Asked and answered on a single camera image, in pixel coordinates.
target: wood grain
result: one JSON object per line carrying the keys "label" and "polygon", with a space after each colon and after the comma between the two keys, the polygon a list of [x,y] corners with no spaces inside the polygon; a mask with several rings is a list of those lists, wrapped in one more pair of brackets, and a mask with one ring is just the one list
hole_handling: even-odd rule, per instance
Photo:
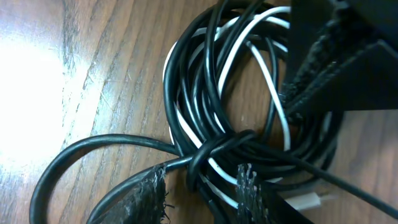
{"label": "wood grain", "polygon": [[[30,197],[41,173],[62,149],[81,138],[128,133],[169,141],[164,60],[192,19],[214,3],[0,1],[0,223],[28,222]],[[256,71],[253,62],[244,69],[228,106],[237,129],[261,129],[265,120],[269,97]],[[396,207],[397,122],[396,111],[349,113],[333,169]],[[173,157],[131,146],[88,154],[58,182],[49,222],[85,222],[115,185]],[[167,210],[172,223],[211,223],[198,195],[185,189],[183,175],[181,170],[167,177],[167,200],[176,206]],[[305,214],[317,223],[392,222],[364,202],[335,192],[336,200]]]}

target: cable bundle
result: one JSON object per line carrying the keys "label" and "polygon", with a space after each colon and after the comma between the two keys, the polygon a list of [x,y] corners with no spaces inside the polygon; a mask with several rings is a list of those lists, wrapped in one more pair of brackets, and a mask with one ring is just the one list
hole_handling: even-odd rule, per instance
{"label": "cable bundle", "polygon": [[[165,63],[164,103],[173,144],[142,136],[106,134],[68,146],[41,176],[30,203],[30,222],[47,222],[51,191],[68,167],[90,151],[110,144],[134,144],[178,155],[178,159],[161,166],[166,172],[187,167],[187,187],[192,192],[199,191],[216,223],[231,223],[220,200],[238,208],[230,185],[237,184],[240,164],[251,164],[258,184],[272,190],[308,187],[322,178],[398,218],[398,212],[392,207],[326,172],[335,155],[342,114],[318,114],[295,122],[298,134],[291,140],[275,88],[279,76],[277,61],[285,60],[287,55],[289,12],[290,7],[273,7],[257,0],[250,4],[219,1],[200,14],[172,47]],[[259,49],[268,51],[271,72]],[[230,69],[236,63],[234,58],[245,50],[258,61],[272,97],[267,123],[260,136],[252,130],[236,133],[221,106]],[[266,145],[276,113],[283,129],[284,151]],[[313,177],[294,184],[278,184],[280,179],[302,170]],[[93,209],[87,223],[100,222],[99,218],[109,206],[149,172],[150,168],[143,170],[108,192]]]}

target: black device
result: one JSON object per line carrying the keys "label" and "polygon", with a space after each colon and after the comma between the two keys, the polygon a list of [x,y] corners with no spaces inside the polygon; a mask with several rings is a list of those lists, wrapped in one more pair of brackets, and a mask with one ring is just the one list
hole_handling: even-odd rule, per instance
{"label": "black device", "polygon": [[398,108],[397,12],[391,0],[293,0],[287,113]]}

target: black cable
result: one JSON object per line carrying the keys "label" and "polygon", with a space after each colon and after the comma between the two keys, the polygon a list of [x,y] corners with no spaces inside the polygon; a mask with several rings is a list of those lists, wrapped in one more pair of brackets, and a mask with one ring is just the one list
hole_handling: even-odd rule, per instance
{"label": "black cable", "polygon": [[[257,174],[257,181],[265,186],[265,189],[275,191],[311,187],[319,179],[324,179],[397,219],[396,209],[326,172],[336,152],[336,136],[343,119],[342,114],[331,114],[331,121],[325,134],[321,134],[325,114],[310,115],[301,121],[295,121],[291,125],[298,127],[297,137],[292,142],[291,149],[286,152],[272,149],[264,144],[269,139],[275,117],[273,101],[269,105],[261,138],[251,130],[236,133],[232,129],[218,96],[216,83],[220,79],[223,65],[233,44],[251,20],[252,15],[272,7],[260,0],[253,2],[221,0],[217,5],[200,14],[179,38],[165,69],[164,104],[174,145],[142,136],[105,134],[86,138],[68,146],[50,163],[35,187],[29,209],[30,223],[47,222],[47,207],[52,190],[61,175],[75,161],[94,149],[111,144],[133,144],[178,155],[178,159],[164,162],[160,166],[164,167],[166,172],[186,167],[188,189],[192,192],[199,191],[217,223],[231,223],[233,217],[225,211],[220,198],[207,182],[218,187],[230,198],[236,197],[229,189],[228,183],[207,163],[209,157],[212,157],[226,173],[233,177],[237,176],[238,165],[252,164],[252,170]],[[234,9],[245,9],[245,11],[233,11]],[[240,15],[240,18],[235,25],[214,41],[217,27],[224,20],[230,20],[237,15]],[[276,16],[286,21],[289,19],[285,14]],[[272,82],[277,88],[278,60],[285,60],[286,52],[275,47],[271,40],[286,45],[287,32],[284,28],[269,22],[263,21],[258,26],[261,28],[254,29],[247,40],[250,40],[257,48],[268,51]],[[206,34],[192,38],[197,29],[203,27],[206,27]],[[205,42],[203,51],[189,67],[188,62],[193,51],[203,41]],[[242,48],[238,54],[242,55],[246,52],[247,48]],[[203,142],[199,149],[182,129],[176,108],[181,110],[182,116],[187,120],[192,131]],[[225,132],[218,126],[214,114],[219,118]],[[87,223],[101,222],[102,215],[130,189],[140,183],[150,170],[151,168],[148,168],[133,175],[109,191],[95,206]],[[266,181],[276,177],[295,175],[303,170],[313,176],[287,185]]]}

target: tangled wires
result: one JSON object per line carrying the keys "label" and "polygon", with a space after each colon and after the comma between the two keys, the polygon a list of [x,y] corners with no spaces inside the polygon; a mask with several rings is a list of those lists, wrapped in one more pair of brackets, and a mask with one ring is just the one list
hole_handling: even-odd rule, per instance
{"label": "tangled wires", "polygon": [[[110,144],[134,144],[178,155],[178,159],[160,166],[166,172],[187,167],[187,187],[192,192],[199,191],[216,223],[231,223],[221,200],[233,208],[240,205],[230,187],[238,184],[240,164],[251,164],[256,183],[263,189],[294,190],[322,178],[398,218],[398,212],[392,207],[326,172],[335,155],[342,114],[318,114],[295,121],[298,133],[291,140],[275,88],[279,75],[277,61],[285,60],[287,55],[289,11],[289,7],[273,7],[260,0],[250,4],[219,1],[200,14],[172,47],[165,63],[164,103],[173,144],[142,136],[106,134],[68,146],[39,179],[30,203],[30,222],[47,221],[51,192],[68,167],[90,151]],[[259,49],[268,51],[271,72]],[[229,70],[236,63],[234,58],[247,50],[259,62],[272,97],[267,123],[260,136],[251,130],[236,133],[221,106]],[[284,133],[284,151],[266,145],[276,113]],[[103,214],[151,170],[139,172],[108,192],[93,209],[87,223],[102,222]],[[281,178],[303,170],[313,177],[294,184],[278,184]]]}

